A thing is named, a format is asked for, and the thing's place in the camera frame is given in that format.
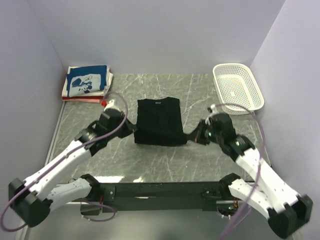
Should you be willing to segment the black t shirt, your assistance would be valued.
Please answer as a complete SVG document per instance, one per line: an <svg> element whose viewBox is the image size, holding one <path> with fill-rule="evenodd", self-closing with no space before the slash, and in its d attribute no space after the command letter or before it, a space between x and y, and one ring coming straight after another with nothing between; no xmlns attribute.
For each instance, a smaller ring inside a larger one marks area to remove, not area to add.
<svg viewBox="0 0 320 240"><path fill-rule="evenodd" d="M136 127L136 144L178 147L187 143L178 98L138 100Z"/></svg>

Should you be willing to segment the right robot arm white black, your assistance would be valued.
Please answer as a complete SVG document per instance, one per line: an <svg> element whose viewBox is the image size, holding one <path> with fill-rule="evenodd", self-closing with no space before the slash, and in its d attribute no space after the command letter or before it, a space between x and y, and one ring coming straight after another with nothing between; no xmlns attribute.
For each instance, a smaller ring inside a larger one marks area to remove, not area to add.
<svg viewBox="0 0 320 240"><path fill-rule="evenodd" d="M244 200L266 218L279 238L288 238L310 221L311 198L299 194L281 179L256 146L246 136L236 133L228 114L219 113L200 120L186 137L201 145L219 145L224 154L254 179L254 185L249 185L238 175L229 174L221 179L219 193L226 200L233 197Z"/></svg>

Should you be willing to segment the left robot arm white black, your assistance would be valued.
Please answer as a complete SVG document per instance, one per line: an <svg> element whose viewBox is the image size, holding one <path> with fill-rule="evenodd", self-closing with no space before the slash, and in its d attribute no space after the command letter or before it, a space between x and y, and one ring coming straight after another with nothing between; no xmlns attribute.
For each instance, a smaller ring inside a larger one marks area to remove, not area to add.
<svg viewBox="0 0 320 240"><path fill-rule="evenodd" d="M128 112L106 108L98 120L82 129L55 159L25 180L8 185L9 207L32 228L54 209L74 200L100 200L101 184L90 174L57 187L60 180L81 163L92 158L114 138L125 138L136 130Z"/></svg>

